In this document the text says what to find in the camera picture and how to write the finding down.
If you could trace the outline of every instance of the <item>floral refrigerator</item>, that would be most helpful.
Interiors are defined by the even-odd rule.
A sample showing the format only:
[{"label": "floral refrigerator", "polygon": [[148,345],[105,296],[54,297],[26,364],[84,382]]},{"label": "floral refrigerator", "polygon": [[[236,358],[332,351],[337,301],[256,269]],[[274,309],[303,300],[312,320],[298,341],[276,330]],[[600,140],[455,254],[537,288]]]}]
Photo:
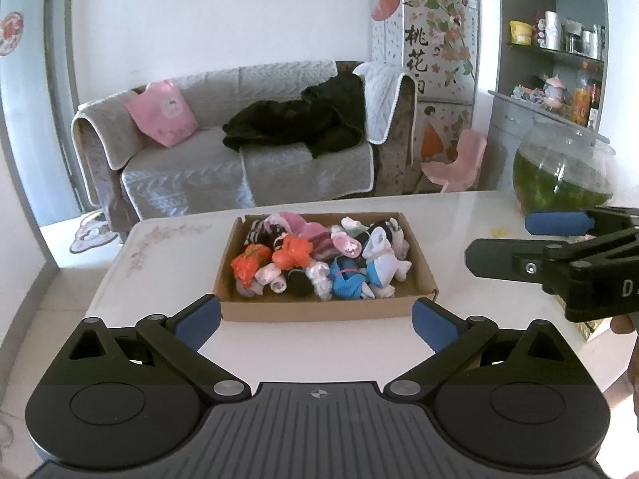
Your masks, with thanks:
[{"label": "floral refrigerator", "polygon": [[[417,82],[413,152],[455,160],[475,102],[478,0],[373,0],[371,15],[373,60],[401,65]],[[414,186],[418,164],[412,172],[407,183]]]}]

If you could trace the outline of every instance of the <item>sofa backrest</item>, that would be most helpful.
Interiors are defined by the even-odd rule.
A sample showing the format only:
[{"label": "sofa backrest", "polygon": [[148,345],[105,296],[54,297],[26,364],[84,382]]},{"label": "sofa backrest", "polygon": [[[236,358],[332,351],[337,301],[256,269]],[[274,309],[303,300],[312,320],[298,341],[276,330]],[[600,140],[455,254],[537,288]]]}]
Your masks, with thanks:
[{"label": "sofa backrest", "polygon": [[261,100],[298,99],[300,92],[337,75],[334,61],[271,63],[205,72],[173,80],[200,128],[222,126]]}]

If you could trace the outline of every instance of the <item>sofa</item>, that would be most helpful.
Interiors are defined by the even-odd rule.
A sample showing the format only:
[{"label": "sofa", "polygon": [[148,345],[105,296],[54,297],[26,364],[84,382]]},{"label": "sofa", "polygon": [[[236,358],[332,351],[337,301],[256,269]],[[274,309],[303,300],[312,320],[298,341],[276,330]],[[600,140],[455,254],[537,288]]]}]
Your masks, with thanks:
[{"label": "sofa", "polygon": [[148,218],[400,195],[410,165],[415,116],[415,85],[408,77],[402,79],[388,138],[381,145],[363,140],[317,159],[303,144],[260,146],[252,154],[253,174],[246,167],[246,154],[222,145],[221,125],[251,102],[296,98],[306,86],[352,72],[359,64],[275,63],[175,78],[199,131],[173,148],[143,135],[125,108],[146,87],[80,106],[73,141],[91,203],[124,239],[133,225]]}]

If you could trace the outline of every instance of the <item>hand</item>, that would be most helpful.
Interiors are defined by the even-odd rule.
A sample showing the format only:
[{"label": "hand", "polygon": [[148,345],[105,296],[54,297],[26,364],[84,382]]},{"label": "hand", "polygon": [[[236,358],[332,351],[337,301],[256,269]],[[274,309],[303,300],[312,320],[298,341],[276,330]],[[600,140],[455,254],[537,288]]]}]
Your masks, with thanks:
[{"label": "hand", "polygon": [[[635,325],[630,320],[629,316],[620,315],[619,317],[614,317],[612,321],[610,321],[610,329],[613,333],[625,335],[635,332]],[[635,399],[635,414],[639,418],[639,338],[637,339],[637,342],[635,342],[635,348],[630,357],[630,362],[628,363],[627,376],[634,391],[633,398]]]}]

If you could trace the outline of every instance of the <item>black blanket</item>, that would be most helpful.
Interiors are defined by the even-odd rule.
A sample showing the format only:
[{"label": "black blanket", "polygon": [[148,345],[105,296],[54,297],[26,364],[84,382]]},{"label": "black blanket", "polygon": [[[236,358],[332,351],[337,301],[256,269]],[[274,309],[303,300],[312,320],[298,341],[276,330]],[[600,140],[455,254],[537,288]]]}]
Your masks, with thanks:
[{"label": "black blanket", "polygon": [[317,158],[356,146],[363,138],[363,82],[352,73],[339,74],[310,86],[297,101],[258,101],[227,124],[224,145],[284,145],[304,142]]}]

